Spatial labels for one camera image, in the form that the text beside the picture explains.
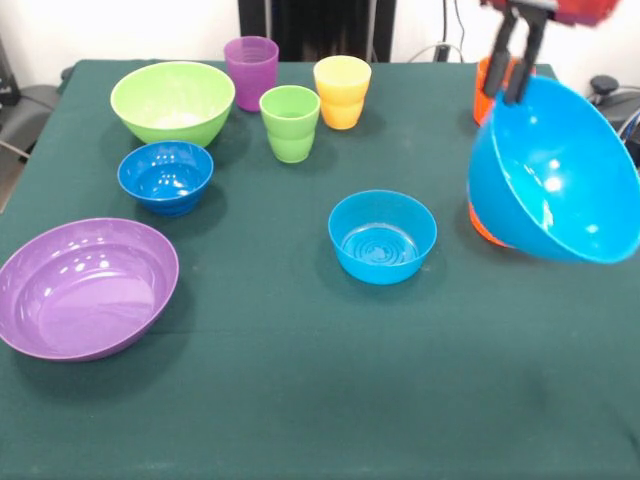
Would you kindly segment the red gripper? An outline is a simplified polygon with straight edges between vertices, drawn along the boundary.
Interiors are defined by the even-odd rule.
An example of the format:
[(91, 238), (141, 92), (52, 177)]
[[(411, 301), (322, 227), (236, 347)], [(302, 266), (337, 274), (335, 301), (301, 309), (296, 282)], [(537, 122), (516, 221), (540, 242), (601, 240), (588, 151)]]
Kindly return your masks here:
[[(511, 71), (504, 94), (506, 104), (520, 103), (524, 96), (542, 44), (547, 14), (551, 20), (566, 25), (598, 25), (611, 15), (618, 3), (619, 0), (481, 1), (481, 4), (490, 4), (503, 15), (486, 70), (483, 93), (489, 98), (494, 98), (503, 86), (511, 61), (508, 44), (518, 17), (526, 21), (528, 36), (524, 54)], [(538, 8), (547, 14), (545, 12), (514, 13), (512, 6), (515, 5)]]

